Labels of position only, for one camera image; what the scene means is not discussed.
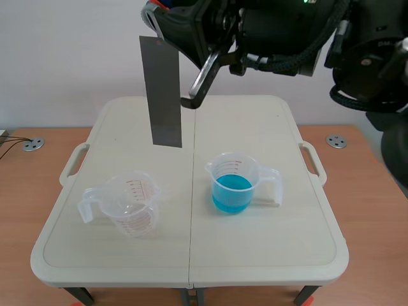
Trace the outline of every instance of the white folding table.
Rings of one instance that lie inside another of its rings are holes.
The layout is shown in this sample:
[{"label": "white folding table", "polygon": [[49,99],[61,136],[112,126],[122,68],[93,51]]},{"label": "white folding table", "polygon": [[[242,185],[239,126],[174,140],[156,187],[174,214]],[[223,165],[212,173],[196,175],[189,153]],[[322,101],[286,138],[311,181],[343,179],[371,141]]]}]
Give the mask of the white folding table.
[{"label": "white folding table", "polygon": [[[307,171],[300,147],[318,175]],[[279,170],[282,206],[270,203],[272,187],[263,184],[242,213],[218,211],[204,164],[222,152],[242,152]],[[128,170],[146,171],[162,188],[157,228],[128,238],[96,210],[96,220],[84,224],[77,210],[84,189]],[[326,173],[287,104],[276,97],[209,96],[196,111],[183,108],[182,148],[152,144],[146,98],[113,100],[73,151],[60,181],[63,189],[34,246],[31,267],[40,280],[66,288],[86,305],[92,298],[85,287],[304,285],[295,300],[301,305],[348,264],[322,188]],[[182,297],[187,304],[185,292]]]}]

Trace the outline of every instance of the table leg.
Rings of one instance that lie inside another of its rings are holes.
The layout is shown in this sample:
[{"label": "table leg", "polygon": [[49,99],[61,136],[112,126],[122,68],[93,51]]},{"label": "table leg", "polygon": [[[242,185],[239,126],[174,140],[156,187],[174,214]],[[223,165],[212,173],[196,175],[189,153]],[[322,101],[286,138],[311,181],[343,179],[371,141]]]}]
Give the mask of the table leg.
[{"label": "table leg", "polygon": [[197,306],[204,306],[204,290],[205,288],[196,288]]},{"label": "table leg", "polygon": [[70,295],[73,295],[79,302],[85,306],[94,305],[92,295],[85,288],[64,288]]},{"label": "table leg", "polygon": [[180,291],[181,302],[183,306],[191,306],[190,301],[191,297],[189,295],[188,289],[177,289]]},{"label": "table leg", "polygon": [[295,305],[302,306],[320,286],[305,286],[295,298]]}]

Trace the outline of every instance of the empty measuring cup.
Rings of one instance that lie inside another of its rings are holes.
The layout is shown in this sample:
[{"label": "empty measuring cup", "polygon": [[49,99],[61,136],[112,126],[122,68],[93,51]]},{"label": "empty measuring cup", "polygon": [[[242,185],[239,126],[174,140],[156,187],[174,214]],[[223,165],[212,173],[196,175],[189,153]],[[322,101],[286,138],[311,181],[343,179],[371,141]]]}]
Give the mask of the empty measuring cup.
[{"label": "empty measuring cup", "polygon": [[274,184],[273,200],[282,204],[283,186],[279,171],[262,167],[249,156],[223,153],[205,165],[212,179],[212,199],[219,209],[237,213],[248,207],[254,189],[262,181]]},{"label": "empty measuring cup", "polygon": [[100,187],[86,189],[78,209],[88,223],[93,220],[92,206],[98,206],[123,234],[138,237],[156,225],[156,200],[160,193],[148,174],[132,171],[113,177]]}]

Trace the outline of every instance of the blue liquid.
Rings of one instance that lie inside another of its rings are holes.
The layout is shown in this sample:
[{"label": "blue liquid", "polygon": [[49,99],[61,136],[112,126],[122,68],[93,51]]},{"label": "blue liquid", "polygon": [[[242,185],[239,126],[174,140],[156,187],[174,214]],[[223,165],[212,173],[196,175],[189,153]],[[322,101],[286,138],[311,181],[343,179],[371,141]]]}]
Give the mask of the blue liquid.
[{"label": "blue liquid", "polygon": [[[219,177],[217,182],[225,187],[236,190],[252,187],[246,178],[235,174],[227,174]],[[253,190],[243,192],[230,191],[214,183],[212,200],[218,209],[235,214],[247,208],[252,199],[252,192]]]}]

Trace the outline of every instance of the black cable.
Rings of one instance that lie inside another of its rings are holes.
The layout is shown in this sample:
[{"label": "black cable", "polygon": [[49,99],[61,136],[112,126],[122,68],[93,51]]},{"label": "black cable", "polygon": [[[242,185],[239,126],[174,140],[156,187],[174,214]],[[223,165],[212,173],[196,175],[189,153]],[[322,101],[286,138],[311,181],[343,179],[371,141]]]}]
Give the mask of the black cable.
[{"label": "black cable", "polygon": [[10,148],[8,148],[8,149],[6,150],[6,152],[4,152],[2,156],[0,156],[0,159],[2,159],[3,156],[6,155],[6,153],[7,153],[8,151],[10,151],[10,149],[11,149],[12,147],[14,147],[16,144],[18,144],[18,143],[20,143],[20,142],[26,142],[26,141],[27,141],[27,140],[23,139],[23,140],[19,140],[18,142],[13,143],[13,144],[10,146]]},{"label": "black cable", "polygon": [[[3,141],[3,142],[0,142],[0,144],[5,143],[5,142],[16,142],[17,140],[19,140],[19,139],[5,140],[5,141]],[[23,139],[23,140],[24,140],[25,142],[32,142],[31,139],[28,139],[28,140]]]},{"label": "black cable", "polygon": [[361,110],[363,112],[375,112],[375,113],[395,113],[400,108],[403,108],[406,101],[386,101],[386,102],[364,102],[348,98],[341,94],[337,85],[333,86],[330,90],[330,97],[338,104],[352,108],[353,110]]},{"label": "black cable", "polygon": [[27,141],[32,141],[30,138],[26,138],[26,137],[16,137],[16,136],[4,136],[4,135],[0,135],[0,137],[5,137],[5,138],[16,138],[16,139],[24,139]]},{"label": "black cable", "polygon": [[327,23],[324,25],[322,31],[317,38],[306,47],[305,50],[299,54],[292,55],[289,59],[283,61],[274,61],[273,58],[269,58],[266,63],[254,62],[248,58],[243,58],[243,62],[247,67],[266,71],[266,72],[282,72],[297,69],[301,64],[310,59],[320,50],[323,45],[328,41],[333,34],[336,27],[347,12],[351,0],[338,0],[333,7],[332,14],[328,18]]}]

